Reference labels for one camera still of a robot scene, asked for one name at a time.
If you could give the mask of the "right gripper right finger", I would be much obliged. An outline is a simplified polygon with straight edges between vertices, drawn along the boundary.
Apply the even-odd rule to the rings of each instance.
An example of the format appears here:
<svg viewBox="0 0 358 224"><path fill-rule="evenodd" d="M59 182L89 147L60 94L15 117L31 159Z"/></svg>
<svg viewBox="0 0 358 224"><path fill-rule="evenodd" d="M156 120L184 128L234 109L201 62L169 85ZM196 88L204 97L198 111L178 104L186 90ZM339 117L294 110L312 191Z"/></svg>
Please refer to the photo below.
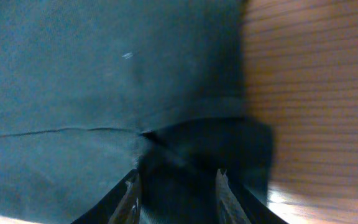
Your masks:
<svg viewBox="0 0 358 224"><path fill-rule="evenodd" d="M219 224L288 224L226 173L218 169L215 180Z"/></svg>

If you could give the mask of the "black t-shirt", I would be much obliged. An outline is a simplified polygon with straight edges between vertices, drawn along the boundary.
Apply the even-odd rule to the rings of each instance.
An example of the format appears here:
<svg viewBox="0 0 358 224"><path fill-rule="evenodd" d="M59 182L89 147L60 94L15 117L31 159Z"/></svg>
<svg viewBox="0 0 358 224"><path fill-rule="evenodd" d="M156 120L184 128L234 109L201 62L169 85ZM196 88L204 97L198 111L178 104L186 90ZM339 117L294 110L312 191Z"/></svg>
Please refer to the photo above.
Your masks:
<svg viewBox="0 0 358 224"><path fill-rule="evenodd" d="M225 168L262 202L244 1L0 1L0 215L70 223L133 169L145 223L216 223Z"/></svg>

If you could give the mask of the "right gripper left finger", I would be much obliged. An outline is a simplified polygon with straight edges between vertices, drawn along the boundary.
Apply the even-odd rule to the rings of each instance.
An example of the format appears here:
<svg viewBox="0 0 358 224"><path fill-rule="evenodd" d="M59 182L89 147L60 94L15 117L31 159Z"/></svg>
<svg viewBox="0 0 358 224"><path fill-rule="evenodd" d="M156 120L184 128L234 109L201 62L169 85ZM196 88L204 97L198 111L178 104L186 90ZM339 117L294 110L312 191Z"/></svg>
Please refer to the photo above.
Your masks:
<svg viewBox="0 0 358 224"><path fill-rule="evenodd" d="M127 173L94 207L71 224L139 224L142 185L137 169Z"/></svg>

